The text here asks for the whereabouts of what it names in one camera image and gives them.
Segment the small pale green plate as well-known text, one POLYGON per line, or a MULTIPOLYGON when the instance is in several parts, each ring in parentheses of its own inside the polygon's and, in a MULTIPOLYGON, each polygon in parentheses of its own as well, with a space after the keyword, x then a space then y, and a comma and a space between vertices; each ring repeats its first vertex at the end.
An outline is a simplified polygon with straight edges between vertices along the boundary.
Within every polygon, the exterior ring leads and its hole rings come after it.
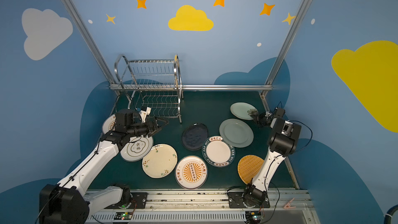
POLYGON ((251 104, 248 104, 245 102, 237 102, 230 106, 231 113, 235 117, 237 117, 239 119, 243 119, 243 120, 253 120, 253 118, 251 116, 249 116, 247 113, 247 111, 250 109, 256 109, 256 108, 254 106, 252 106, 251 104))

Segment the large pale green plate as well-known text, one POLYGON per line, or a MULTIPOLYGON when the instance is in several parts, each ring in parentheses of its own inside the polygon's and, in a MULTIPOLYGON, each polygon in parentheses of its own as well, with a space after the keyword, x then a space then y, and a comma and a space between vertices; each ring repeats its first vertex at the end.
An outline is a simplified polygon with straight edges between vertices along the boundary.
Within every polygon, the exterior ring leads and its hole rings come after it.
POLYGON ((251 127, 238 119, 227 119, 219 127, 223 140, 234 147, 244 148, 252 144, 254 133, 251 127))

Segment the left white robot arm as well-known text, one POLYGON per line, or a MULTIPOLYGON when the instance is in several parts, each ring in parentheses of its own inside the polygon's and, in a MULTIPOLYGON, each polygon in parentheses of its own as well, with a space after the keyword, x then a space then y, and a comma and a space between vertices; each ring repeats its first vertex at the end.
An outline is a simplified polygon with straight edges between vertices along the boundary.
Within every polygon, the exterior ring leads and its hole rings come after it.
POLYGON ((159 117, 147 119, 149 108, 141 111, 123 109, 115 114, 112 130, 99 139, 96 147, 69 175, 57 184, 47 184, 39 194, 37 224, 83 224, 88 217, 110 205, 128 206, 131 193, 128 185, 109 186, 93 195, 86 195, 89 186, 102 169, 131 142, 133 138, 150 138, 169 121, 159 117))

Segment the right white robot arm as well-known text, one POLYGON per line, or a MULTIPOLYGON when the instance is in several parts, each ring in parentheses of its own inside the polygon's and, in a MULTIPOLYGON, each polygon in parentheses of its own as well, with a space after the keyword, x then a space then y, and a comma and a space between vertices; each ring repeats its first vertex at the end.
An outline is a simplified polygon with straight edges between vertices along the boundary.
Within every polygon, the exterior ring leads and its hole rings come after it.
POLYGON ((270 207, 268 188, 272 177, 279 165, 291 154, 295 153, 302 126, 293 121, 284 120, 285 110, 275 108, 273 112, 251 117, 261 126, 271 127, 271 134, 267 140, 267 154, 260 171, 247 184, 243 197, 244 206, 270 207))

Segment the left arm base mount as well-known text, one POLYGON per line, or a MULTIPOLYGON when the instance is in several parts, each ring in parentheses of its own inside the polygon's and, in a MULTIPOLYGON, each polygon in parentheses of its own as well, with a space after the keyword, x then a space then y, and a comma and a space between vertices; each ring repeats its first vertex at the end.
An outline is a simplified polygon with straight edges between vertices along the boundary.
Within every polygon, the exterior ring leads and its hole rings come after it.
POLYGON ((147 203, 147 192, 131 192, 130 202, 125 205, 112 204, 106 209, 145 209, 147 203))

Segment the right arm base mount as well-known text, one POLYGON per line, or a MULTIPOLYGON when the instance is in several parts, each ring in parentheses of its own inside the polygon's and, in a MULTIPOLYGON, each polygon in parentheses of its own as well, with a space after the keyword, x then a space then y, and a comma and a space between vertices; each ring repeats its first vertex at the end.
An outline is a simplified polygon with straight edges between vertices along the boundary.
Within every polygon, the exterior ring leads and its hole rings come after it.
POLYGON ((268 195, 259 193, 244 193, 242 191, 230 191, 227 193, 229 208, 270 208, 268 195))

